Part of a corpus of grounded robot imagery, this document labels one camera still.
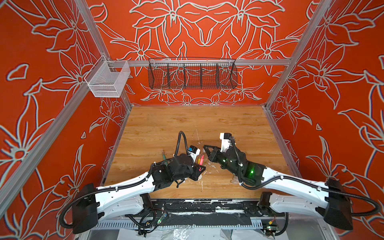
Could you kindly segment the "pink marker pen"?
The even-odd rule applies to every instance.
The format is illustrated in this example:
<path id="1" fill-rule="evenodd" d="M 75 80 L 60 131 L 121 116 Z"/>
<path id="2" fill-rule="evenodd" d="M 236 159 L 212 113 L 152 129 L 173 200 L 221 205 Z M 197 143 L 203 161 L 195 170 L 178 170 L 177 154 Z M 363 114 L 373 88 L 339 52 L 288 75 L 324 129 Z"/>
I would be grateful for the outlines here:
<path id="1" fill-rule="evenodd" d="M 205 156 L 202 155 L 201 158 L 200 158 L 200 160 L 199 160 L 199 165 L 201 165 L 201 166 L 202 166 L 203 163 L 204 163 L 204 157 L 205 157 Z"/>

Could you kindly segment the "green marker pen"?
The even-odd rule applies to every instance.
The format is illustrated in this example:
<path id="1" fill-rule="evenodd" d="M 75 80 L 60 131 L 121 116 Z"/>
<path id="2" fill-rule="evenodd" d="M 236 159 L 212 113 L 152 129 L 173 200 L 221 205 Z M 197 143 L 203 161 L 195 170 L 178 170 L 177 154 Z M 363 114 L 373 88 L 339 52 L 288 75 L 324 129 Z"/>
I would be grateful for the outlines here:
<path id="1" fill-rule="evenodd" d="M 167 163 L 167 157 L 166 157 L 166 155 L 165 155 L 164 150 L 162 150 L 162 156 L 163 156 L 162 164 L 165 165 L 165 164 Z"/>

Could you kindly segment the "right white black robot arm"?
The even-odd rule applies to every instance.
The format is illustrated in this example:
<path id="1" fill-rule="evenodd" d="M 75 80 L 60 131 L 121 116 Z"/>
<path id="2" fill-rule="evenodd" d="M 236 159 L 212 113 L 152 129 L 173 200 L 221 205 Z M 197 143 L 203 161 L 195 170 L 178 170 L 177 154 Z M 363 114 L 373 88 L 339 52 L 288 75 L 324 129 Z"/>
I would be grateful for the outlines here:
<path id="1" fill-rule="evenodd" d="M 232 145 L 226 148 L 205 145 L 204 150 L 210 162 L 234 174 L 243 188 L 267 188 L 286 193 L 282 196 L 263 192 L 259 201 L 261 209 L 321 217 L 337 229 L 353 229 L 352 196 L 339 181 L 313 182 L 280 173 L 248 161 L 245 153 Z"/>

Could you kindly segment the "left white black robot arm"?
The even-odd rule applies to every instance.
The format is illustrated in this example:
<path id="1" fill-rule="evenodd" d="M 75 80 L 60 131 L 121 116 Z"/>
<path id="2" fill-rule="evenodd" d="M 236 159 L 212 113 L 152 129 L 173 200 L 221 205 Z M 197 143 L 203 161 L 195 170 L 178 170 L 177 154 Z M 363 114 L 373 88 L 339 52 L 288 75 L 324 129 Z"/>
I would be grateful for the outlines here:
<path id="1" fill-rule="evenodd" d="M 136 215 L 149 206 L 147 195 L 186 179 L 197 181 L 205 167 L 186 154 L 153 163 L 148 172 L 110 186 L 85 185 L 69 204 L 74 234 L 95 227 L 100 221 L 123 215 Z"/>

